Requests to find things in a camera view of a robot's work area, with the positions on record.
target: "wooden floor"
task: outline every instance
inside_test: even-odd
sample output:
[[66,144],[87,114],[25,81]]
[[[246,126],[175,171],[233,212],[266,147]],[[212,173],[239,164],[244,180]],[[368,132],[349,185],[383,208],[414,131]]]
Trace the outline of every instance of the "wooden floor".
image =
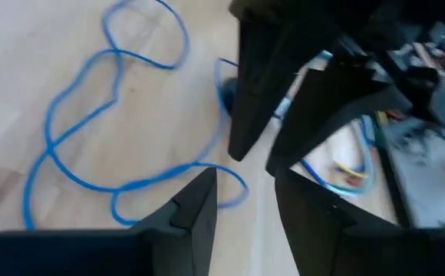
[[[102,186],[132,179],[191,160],[216,128],[219,110],[213,68],[217,57],[236,60],[238,22],[228,12],[230,0],[169,0],[186,23],[190,55],[178,71],[159,71],[126,59],[117,105],[58,147],[62,160],[81,178]],[[23,229],[21,197],[31,164],[44,149],[42,124],[50,99],[68,85],[95,51],[107,47],[101,16],[112,0],[0,0],[0,231]],[[118,12],[111,31],[122,48],[173,62],[182,36],[173,16],[155,1],[137,1]],[[84,85],[58,108],[54,136],[110,98],[115,72],[106,57]],[[224,76],[236,69],[224,67]],[[250,196],[238,208],[218,213],[211,275],[296,275],[273,191],[265,168],[279,122],[272,121],[240,163],[226,153],[229,122],[210,155],[211,162],[240,173]],[[308,156],[329,181],[332,160],[352,166],[360,161],[354,136],[346,127]],[[122,195],[120,213],[142,218],[160,207],[200,169],[149,189]],[[240,185],[218,174],[219,200],[238,195]],[[393,221],[382,175],[368,195],[351,199]],[[38,228],[119,228],[110,216],[110,196],[67,180],[47,160],[33,190]]]

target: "light wood surface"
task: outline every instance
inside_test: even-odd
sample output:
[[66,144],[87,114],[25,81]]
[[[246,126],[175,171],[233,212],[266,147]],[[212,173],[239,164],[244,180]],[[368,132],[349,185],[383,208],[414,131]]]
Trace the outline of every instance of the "light wood surface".
[[[219,110],[213,65],[217,57],[236,60],[238,22],[230,0],[169,0],[186,23],[190,55],[178,71],[159,71],[126,59],[117,105],[58,147],[60,157],[80,177],[103,186],[119,186],[191,160],[216,128]],[[111,0],[20,2],[0,0],[0,231],[23,229],[21,197],[32,162],[44,149],[42,124],[50,99],[95,51],[106,48],[101,16]],[[155,1],[137,1],[118,12],[113,32],[122,48],[158,61],[174,61],[182,47],[173,16]],[[109,99],[112,57],[89,74],[84,85],[59,108],[54,136]],[[236,69],[224,67],[224,76]],[[261,139],[240,163],[226,153],[229,123],[208,160],[233,168],[249,184],[250,196],[238,208],[218,212],[211,275],[296,275],[297,270],[277,209],[266,157],[279,130],[272,119]],[[350,128],[345,127],[313,151],[308,160],[329,181],[342,176],[333,159],[360,162]],[[142,218],[160,207],[201,169],[149,189],[120,197],[120,213]],[[236,196],[240,186],[218,173],[218,197]],[[351,199],[393,221],[387,190],[378,185]],[[47,160],[33,190],[38,228],[119,228],[110,217],[110,196],[67,180]]]

